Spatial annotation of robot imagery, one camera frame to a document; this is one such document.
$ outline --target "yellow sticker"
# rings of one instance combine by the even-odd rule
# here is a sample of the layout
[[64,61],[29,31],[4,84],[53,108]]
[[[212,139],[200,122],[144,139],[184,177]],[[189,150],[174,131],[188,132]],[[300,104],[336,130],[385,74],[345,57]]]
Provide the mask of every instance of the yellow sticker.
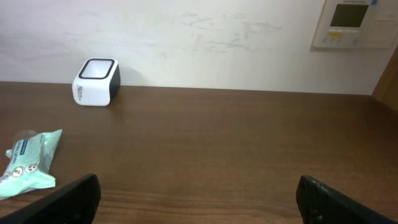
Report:
[[343,36],[342,33],[329,33],[329,37],[340,38],[340,37],[342,37],[342,36]]

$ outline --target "plastic packaging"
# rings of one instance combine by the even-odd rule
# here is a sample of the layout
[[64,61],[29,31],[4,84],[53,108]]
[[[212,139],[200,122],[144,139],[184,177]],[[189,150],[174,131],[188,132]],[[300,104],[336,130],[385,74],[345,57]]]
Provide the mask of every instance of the plastic packaging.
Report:
[[55,187],[48,175],[62,129],[52,133],[21,131],[14,147],[6,152],[10,163],[0,178],[0,200],[35,189]]

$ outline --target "brown wooden surface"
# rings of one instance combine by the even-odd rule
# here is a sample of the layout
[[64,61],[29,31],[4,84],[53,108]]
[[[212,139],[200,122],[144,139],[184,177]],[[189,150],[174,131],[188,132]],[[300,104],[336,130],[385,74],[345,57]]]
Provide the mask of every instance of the brown wooden surface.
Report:
[[70,85],[0,83],[2,154],[20,130],[60,128],[50,174],[98,175],[95,223],[302,223],[303,174],[398,220],[398,117],[369,96],[124,86],[84,107]]
[[391,56],[372,96],[398,111],[398,48]]

